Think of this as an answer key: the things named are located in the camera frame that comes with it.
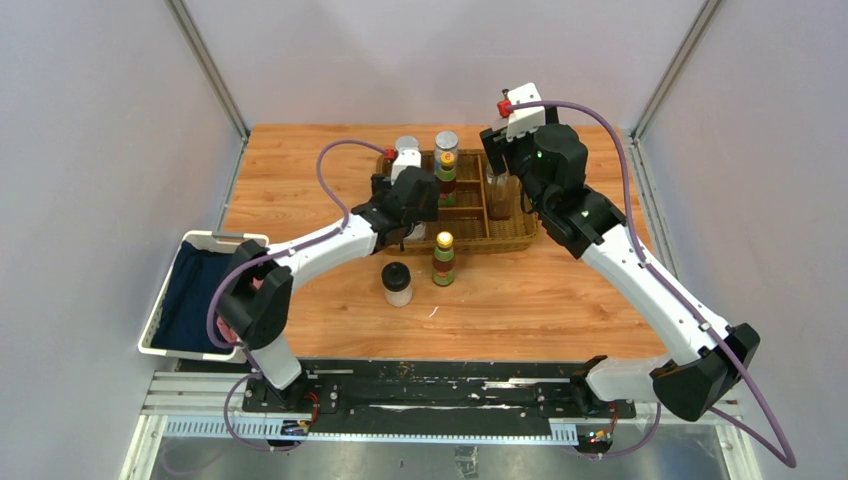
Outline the sauce bottle yellow cap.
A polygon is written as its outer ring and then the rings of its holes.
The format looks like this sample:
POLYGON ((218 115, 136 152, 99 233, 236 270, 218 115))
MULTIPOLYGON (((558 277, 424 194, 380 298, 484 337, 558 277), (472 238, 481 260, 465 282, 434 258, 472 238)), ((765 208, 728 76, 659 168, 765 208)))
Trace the sauce bottle yellow cap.
POLYGON ((441 287, 449 286, 455 280, 454 237, 448 231, 436 236, 436 246, 432 259, 432 281, 441 287))
POLYGON ((438 158, 437 178, 440 184, 438 204, 440 207, 452 207, 456 203, 456 162, 456 155, 450 151, 442 152, 438 158))

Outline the oil bottle with brown residue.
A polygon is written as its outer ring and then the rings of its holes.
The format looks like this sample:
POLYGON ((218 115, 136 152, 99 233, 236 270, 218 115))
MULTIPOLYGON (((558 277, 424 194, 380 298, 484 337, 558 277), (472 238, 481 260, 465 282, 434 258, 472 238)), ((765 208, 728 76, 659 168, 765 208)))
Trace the oil bottle with brown residue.
POLYGON ((496 174, 491 165, 485 169, 484 193, 487 213, 492 220, 506 220, 511 216, 513 188, 508 172, 496 174))

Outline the silver-lid shaker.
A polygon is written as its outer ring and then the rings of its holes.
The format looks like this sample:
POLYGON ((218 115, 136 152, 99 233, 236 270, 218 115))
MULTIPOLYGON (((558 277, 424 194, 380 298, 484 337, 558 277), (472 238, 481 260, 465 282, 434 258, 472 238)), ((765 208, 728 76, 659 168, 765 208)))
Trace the silver-lid shaker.
POLYGON ((405 154, 407 151, 419 152, 420 143, 415 136, 404 135, 398 137, 395 141, 395 150, 397 151, 398 155, 405 154))
POLYGON ((443 159, 445 154, 448 154, 448 157, 456 160, 458 157, 459 151, 459 138, 458 135, 451 130, 444 130, 439 132, 434 139, 434 165, 435 169, 438 169, 441 165, 441 160, 443 159))

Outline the black-lid spice jar front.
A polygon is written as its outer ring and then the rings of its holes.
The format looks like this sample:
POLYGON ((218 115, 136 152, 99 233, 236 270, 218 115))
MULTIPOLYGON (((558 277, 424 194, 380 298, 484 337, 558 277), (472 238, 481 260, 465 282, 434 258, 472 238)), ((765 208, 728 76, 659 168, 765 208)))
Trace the black-lid spice jar front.
POLYGON ((402 262, 386 264, 381 271, 381 281, 387 302, 397 308, 408 305, 413 297, 412 277, 408 266, 402 262))

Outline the black-lid spice jar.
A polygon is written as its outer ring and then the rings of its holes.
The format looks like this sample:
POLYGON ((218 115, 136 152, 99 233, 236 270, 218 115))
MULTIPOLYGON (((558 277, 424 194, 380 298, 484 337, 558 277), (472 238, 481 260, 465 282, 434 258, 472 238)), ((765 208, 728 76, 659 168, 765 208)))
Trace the black-lid spice jar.
POLYGON ((412 277, 408 266, 402 262, 386 264, 381 271, 381 281, 387 302, 397 308, 408 305, 413 297, 412 277))
POLYGON ((426 238, 426 223, 419 223, 415 225, 410 233, 405 237, 406 242, 417 242, 423 241, 426 238))

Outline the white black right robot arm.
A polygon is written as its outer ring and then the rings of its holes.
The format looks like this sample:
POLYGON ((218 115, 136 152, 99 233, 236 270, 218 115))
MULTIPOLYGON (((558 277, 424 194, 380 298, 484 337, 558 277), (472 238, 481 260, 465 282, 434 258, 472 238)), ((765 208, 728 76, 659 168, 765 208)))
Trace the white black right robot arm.
POLYGON ((514 175, 547 234, 604 277, 648 321, 664 356, 597 356, 573 379, 571 403, 596 417, 613 400, 658 402, 700 419, 742 378, 759 344, 748 324, 730 325, 688 292, 631 230, 628 218, 586 182, 588 149, 551 106, 501 118, 480 134, 497 174, 514 175))

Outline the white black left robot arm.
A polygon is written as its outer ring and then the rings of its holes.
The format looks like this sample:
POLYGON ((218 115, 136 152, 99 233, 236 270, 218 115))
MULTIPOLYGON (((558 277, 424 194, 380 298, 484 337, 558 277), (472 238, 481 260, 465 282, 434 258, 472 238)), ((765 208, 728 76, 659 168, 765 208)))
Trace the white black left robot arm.
POLYGON ((222 318, 234 331, 270 384, 268 400, 283 413, 298 411, 307 390, 297 379, 302 367, 284 335, 292 295, 347 262, 402 244, 417 225, 438 217, 440 185, 432 172, 412 166, 394 181, 372 179, 371 198, 330 226, 269 246, 241 243, 210 302, 209 324, 222 318))

